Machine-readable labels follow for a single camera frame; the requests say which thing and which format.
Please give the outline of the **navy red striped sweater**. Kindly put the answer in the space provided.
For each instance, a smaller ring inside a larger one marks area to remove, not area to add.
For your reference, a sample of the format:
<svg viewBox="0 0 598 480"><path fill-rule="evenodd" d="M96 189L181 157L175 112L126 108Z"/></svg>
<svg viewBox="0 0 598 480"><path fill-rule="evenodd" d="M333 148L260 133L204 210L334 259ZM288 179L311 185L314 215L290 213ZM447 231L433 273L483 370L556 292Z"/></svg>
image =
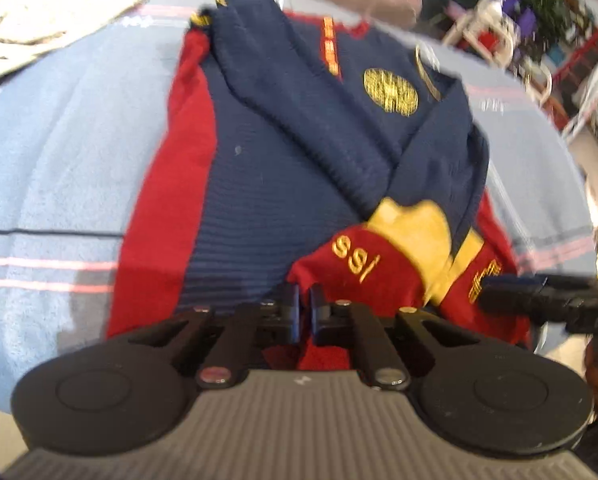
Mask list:
<svg viewBox="0 0 598 480"><path fill-rule="evenodd" d="M462 82L421 50L274 0L215 0L184 36L107 333L290 283L527 344L524 316L478 305L484 278L516 270L489 161Z"/></svg>

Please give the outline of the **blue plaid bed sheet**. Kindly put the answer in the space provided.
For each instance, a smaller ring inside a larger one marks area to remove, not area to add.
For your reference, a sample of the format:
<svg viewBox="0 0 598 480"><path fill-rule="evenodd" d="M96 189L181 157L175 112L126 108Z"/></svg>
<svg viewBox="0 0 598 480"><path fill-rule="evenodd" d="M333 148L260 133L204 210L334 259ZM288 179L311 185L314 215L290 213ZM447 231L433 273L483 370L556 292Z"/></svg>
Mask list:
<svg viewBox="0 0 598 480"><path fill-rule="evenodd" d="M165 129L188 16L149 0L0 82L0 411L33 365L98 339L116 257ZM518 82L438 42L488 136L488 191L520 269L593 274L583 180Z"/></svg>

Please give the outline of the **white trolley cart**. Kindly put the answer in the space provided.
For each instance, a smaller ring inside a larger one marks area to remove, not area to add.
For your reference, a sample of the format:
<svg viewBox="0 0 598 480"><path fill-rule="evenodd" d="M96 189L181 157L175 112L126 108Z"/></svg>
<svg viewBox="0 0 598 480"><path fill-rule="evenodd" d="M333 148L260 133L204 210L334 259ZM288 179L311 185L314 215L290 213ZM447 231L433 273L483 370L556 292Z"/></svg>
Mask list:
<svg viewBox="0 0 598 480"><path fill-rule="evenodd" d="M483 61L507 70L521 42L520 26L504 11L505 0L478 0L468 10L452 10L448 5L453 25L442 38L442 44L458 47L464 42Z"/></svg>

